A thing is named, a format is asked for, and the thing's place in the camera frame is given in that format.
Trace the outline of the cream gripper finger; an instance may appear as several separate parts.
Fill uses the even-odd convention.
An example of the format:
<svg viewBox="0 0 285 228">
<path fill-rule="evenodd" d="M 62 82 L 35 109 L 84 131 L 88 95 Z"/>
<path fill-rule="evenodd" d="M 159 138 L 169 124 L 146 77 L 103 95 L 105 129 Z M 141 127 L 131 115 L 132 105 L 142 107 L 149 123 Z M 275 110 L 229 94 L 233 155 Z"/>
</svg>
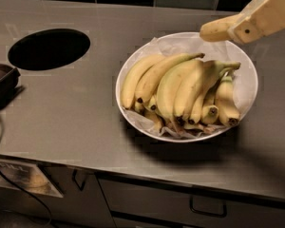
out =
<svg viewBox="0 0 285 228">
<path fill-rule="evenodd" d="M 237 43 L 248 44 L 285 29 L 285 0 L 252 0 L 228 28 Z"/>
</svg>

